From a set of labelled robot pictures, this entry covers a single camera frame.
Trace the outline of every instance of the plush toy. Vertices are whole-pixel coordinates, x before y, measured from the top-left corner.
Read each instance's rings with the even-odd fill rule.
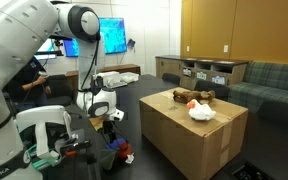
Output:
[[[192,99],[196,99],[200,104],[208,104],[215,98],[214,91],[174,91],[173,99],[176,102],[187,104]]]

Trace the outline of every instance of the person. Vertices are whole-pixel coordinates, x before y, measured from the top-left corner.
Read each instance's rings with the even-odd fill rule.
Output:
[[[46,94],[51,94],[46,72],[40,62],[33,56],[31,60],[7,84],[12,102],[18,105],[18,111],[47,105]]]

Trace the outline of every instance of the monitor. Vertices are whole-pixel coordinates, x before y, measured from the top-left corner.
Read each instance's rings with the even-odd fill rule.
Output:
[[[55,51],[53,47],[53,42],[51,39],[47,39],[44,44],[37,50],[37,52],[52,52]],[[37,60],[45,59],[55,59],[56,54],[43,54],[43,55],[34,55]]]
[[[100,32],[105,43],[105,54],[127,51],[123,18],[99,18]]]
[[[66,57],[78,57],[79,47],[76,39],[63,40]]]

